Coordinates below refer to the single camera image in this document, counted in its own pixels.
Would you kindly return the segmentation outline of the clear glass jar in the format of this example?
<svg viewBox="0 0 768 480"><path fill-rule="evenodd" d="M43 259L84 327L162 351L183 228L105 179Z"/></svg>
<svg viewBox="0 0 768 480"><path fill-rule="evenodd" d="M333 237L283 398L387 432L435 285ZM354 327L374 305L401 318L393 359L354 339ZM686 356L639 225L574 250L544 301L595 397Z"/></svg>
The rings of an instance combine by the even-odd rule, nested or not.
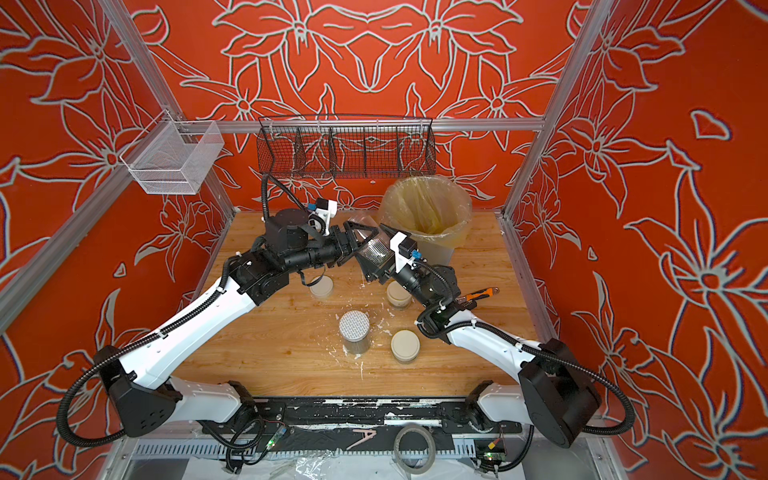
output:
<svg viewBox="0 0 768 480"><path fill-rule="evenodd" d="M393 259L389 247L389 236L385 234L370 217L353 217L350 222L355 225L354 233L360 249L357 258L373 270L384 267Z"/></svg>

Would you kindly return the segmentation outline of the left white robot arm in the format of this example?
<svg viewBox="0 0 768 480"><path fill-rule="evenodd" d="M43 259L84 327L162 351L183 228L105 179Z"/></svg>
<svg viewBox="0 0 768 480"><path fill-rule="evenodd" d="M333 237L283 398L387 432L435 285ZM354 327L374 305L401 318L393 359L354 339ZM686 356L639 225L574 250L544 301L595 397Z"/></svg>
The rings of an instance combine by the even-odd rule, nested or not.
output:
<svg viewBox="0 0 768 480"><path fill-rule="evenodd" d="M292 273L342 265L377 236L375 226L347 221L299 248L278 249L260 236L230 257L217 284L134 348L102 350L100 375L126 436L146 435L166 423L199 421L238 428L256 418L255 401L239 382L185 381L174 372L220 330L287 286Z"/></svg>

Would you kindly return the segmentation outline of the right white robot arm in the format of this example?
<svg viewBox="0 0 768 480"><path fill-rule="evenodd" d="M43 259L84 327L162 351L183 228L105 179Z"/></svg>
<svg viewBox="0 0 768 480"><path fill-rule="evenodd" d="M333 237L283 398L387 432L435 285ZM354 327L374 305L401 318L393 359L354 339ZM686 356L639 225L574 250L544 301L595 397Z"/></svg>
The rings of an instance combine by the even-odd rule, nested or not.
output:
<svg viewBox="0 0 768 480"><path fill-rule="evenodd" d="M479 389L482 417L529 424L561 448L586 432L599 396L588 371L563 343L526 340L482 321L474 304L462 299L454 269L429 264L409 234L384 224L347 225L366 279L392 280L422 304L417 325L424 336L470 351L514 380L512 386L490 383Z"/></svg>

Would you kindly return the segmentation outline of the glass jar beige lid back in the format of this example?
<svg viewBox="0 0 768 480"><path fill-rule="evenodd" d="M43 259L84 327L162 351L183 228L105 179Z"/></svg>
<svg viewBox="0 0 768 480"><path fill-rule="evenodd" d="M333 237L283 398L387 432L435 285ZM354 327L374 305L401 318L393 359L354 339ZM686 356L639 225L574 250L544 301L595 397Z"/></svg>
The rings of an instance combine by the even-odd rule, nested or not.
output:
<svg viewBox="0 0 768 480"><path fill-rule="evenodd" d="M408 293L396 281L391 281L386 288L386 298L389 304L396 309L405 309L412 303L412 295Z"/></svg>

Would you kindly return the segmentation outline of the glass jar beige lid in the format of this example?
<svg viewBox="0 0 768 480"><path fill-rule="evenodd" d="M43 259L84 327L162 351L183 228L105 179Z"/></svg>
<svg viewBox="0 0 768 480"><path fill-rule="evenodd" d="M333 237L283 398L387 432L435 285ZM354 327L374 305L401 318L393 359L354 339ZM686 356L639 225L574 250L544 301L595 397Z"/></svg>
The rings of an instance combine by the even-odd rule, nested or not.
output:
<svg viewBox="0 0 768 480"><path fill-rule="evenodd" d="M391 281L386 288L386 298L389 304L396 309L405 309L412 303L412 295L408 293L396 281Z"/></svg>
<svg viewBox="0 0 768 480"><path fill-rule="evenodd" d="M396 361L402 364L411 363L420 352L420 340L414 332L400 330L392 336L390 349Z"/></svg>

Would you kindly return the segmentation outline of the translucent ribbed trash bin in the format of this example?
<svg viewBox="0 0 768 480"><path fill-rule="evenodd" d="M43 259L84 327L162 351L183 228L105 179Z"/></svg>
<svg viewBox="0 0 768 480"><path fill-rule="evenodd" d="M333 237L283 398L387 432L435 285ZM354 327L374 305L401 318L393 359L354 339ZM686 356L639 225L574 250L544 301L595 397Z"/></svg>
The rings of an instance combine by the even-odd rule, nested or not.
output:
<svg viewBox="0 0 768 480"><path fill-rule="evenodd" d="M433 238L418 238L419 251L431 265L449 265L455 248Z"/></svg>

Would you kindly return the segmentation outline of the glass jar patterned lid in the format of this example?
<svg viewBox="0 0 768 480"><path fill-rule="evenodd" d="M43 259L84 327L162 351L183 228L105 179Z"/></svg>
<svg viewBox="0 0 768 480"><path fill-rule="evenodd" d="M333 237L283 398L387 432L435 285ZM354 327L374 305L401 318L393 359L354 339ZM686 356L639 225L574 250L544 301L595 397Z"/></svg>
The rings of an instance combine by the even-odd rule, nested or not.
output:
<svg viewBox="0 0 768 480"><path fill-rule="evenodd" d="M370 345L370 320L359 310L350 310L339 319L339 332L344 348L352 355L362 355Z"/></svg>

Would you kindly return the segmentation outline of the glass jar beige lid front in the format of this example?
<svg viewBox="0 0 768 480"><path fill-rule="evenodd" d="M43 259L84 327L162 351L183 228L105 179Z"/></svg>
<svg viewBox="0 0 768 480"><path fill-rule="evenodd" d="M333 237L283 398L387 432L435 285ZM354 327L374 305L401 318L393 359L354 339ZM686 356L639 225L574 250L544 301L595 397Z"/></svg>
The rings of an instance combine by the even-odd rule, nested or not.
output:
<svg viewBox="0 0 768 480"><path fill-rule="evenodd" d="M396 361L402 364L411 363L420 352L420 340L414 332L400 330L392 336L390 349Z"/></svg>

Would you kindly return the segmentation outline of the clear tape roll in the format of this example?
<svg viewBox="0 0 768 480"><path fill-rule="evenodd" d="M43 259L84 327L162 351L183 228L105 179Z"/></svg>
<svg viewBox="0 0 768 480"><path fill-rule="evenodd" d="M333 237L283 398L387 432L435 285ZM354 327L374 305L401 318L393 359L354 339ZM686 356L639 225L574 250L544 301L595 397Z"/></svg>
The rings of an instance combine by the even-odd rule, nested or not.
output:
<svg viewBox="0 0 768 480"><path fill-rule="evenodd" d="M433 467L436 457L436 442L424 426L410 423L396 434L393 460L404 474L413 476L427 473Z"/></svg>

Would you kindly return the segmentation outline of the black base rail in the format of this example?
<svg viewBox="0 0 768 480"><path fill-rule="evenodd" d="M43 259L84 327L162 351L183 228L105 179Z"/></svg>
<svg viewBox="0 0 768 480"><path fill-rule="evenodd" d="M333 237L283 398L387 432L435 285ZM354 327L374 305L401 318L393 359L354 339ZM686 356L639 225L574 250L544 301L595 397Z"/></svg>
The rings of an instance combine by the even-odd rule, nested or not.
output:
<svg viewBox="0 0 768 480"><path fill-rule="evenodd" d="M463 397L262 397L259 417L305 430L353 430L418 424L458 434L518 434L517 422L472 420Z"/></svg>

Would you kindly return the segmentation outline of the clear plastic wall basket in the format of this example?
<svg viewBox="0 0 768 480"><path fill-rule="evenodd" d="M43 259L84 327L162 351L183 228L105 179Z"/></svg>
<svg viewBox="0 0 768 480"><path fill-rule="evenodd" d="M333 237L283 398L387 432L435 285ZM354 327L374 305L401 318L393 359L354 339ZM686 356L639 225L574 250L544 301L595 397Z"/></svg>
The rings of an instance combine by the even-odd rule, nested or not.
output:
<svg viewBox="0 0 768 480"><path fill-rule="evenodd" d="M150 195L197 194L224 139L215 121L181 121L156 115L119 154L133 180Z"/></svg>

